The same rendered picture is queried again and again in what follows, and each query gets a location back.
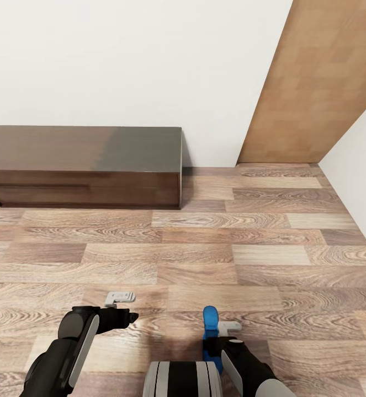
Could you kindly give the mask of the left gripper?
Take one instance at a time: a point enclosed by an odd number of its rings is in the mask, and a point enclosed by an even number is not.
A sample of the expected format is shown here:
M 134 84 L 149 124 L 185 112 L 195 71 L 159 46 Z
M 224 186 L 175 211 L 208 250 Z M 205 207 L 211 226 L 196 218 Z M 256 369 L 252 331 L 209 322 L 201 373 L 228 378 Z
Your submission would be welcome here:
M 130 313 L 129 308 L 104 308 L 108 313 L 108 325 L 102 334 L 113 329 L 126 329 L 130 323 L 134 323 L 138 318 L 138 313 Z

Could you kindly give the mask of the sandal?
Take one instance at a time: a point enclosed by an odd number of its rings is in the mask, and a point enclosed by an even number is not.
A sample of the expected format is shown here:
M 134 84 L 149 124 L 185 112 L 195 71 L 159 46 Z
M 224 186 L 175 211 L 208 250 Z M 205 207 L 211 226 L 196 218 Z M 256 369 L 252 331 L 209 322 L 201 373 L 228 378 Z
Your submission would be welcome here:
M 219 317 L 216 308 L 211 305 L 206 306 L 203 311 L 203 318 L 205 328 L 203 339 L 206 339 L 207 337 L 218 337 Z M 208 351 L 203 350 L 203 361 L 214 361 L 216 369 L 218 369 L 219 371 L 219 374 L 222 374 L 224 367 L 222 365 L 221 357 L 210 357 L 208 355 Z

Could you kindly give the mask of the robot trunk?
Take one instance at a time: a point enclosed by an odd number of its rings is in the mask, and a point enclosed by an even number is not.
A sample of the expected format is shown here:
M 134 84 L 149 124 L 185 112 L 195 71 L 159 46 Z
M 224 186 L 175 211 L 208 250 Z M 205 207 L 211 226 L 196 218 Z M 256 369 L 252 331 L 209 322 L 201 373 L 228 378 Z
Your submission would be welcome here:
M 142 397 L 223 397 L 214 361 L 153 361 Z

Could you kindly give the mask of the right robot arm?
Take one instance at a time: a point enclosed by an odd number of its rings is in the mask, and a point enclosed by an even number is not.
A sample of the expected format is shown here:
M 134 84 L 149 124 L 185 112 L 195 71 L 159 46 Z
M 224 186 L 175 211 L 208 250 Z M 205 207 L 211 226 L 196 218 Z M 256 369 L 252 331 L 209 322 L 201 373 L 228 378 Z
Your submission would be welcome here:
M 221 357 L 222 365 L 241 397 L 297 397 L 273 373 L 250 353 L 245 343 L 228 337 L 228 331 L 241 331 L 237 321 L 219 321 L 218 337 L 203 339 L 203 350 L 210 357 Z

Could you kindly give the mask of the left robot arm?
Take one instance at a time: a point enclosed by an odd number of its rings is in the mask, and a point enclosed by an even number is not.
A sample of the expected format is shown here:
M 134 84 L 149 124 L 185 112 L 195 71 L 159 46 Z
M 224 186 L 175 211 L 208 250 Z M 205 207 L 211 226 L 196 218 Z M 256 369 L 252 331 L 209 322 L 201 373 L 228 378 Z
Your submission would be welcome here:
M 96 334 L 126 329 L 138 318 L 116 303 L 133 303 L 133 292 L 110 292 L 99 306 L 74 306 L 62 319 L 58 339 L 32 363 L 19 397 L 67 397 L 72 394 Z

